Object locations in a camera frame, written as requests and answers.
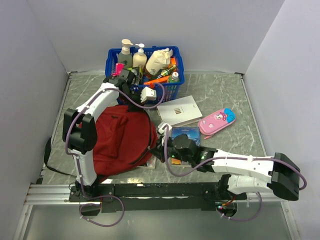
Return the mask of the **blue Jane Eyre book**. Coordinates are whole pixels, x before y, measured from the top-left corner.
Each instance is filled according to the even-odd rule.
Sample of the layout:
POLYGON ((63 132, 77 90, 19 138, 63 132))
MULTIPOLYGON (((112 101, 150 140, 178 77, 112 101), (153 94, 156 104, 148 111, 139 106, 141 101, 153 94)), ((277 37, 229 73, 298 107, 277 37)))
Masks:
MULTIPOLYGON (((197 146, 201 143, 201 134, 198 127, 173 127, 171 131, 171 138, 174 139, 179 135, 185 134, 187 137, 195 142, 197 146)), ((176 158, 171 158, 170 163, 172 166, 191 167, 191 164, 181 161, 176 158)))

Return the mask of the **red backpack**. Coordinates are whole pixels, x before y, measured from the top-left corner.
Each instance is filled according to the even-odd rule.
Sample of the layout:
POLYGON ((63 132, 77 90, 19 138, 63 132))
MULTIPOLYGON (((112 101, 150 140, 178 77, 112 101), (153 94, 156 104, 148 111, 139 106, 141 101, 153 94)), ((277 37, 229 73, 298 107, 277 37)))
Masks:
POLYGON ((129 111, 127 105, 107 107, 96 123, 94 170, 103 179, 130 171, 152 157, 156 127, 145 110, 129 111))

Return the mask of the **floral light notebook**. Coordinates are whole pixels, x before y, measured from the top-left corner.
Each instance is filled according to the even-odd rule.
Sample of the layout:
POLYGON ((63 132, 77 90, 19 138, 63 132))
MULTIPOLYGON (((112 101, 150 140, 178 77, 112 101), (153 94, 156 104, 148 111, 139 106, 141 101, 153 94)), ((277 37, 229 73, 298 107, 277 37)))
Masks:
POLYGON ((147 163, 146 166, 150 169, 155 169, 156 168, 156 163, 157 163, 157 158, 156 157, 151 157, 147 163))

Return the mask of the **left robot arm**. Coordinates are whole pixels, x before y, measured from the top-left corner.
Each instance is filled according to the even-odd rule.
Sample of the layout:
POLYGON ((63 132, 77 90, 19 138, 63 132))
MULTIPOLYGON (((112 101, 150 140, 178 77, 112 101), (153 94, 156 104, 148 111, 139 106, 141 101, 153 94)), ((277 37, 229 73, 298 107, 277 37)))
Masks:
POLYGON ((87 201, 102 193, 109 176, 142 166, 156 146, 156 127, 144 107, 138 75, 123 69, 104 79, 98 91, 63 117, 62 140, 76 166, 75 190, 87 201))

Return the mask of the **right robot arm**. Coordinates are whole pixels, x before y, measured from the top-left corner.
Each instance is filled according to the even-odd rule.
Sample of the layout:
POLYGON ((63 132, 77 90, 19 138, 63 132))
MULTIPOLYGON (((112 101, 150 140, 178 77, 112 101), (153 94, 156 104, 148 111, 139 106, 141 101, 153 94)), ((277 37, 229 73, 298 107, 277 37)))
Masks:
POLYGON ((150 152, 163 163, 174 158, 189 163, 194 171, 221 173, 218 193, 223 199, 259 192, 297 201, 302 189, 300 168, 279 152, 266 157, 234 154, 197 145, 186 134, 175 138, 162 136, 150 152))

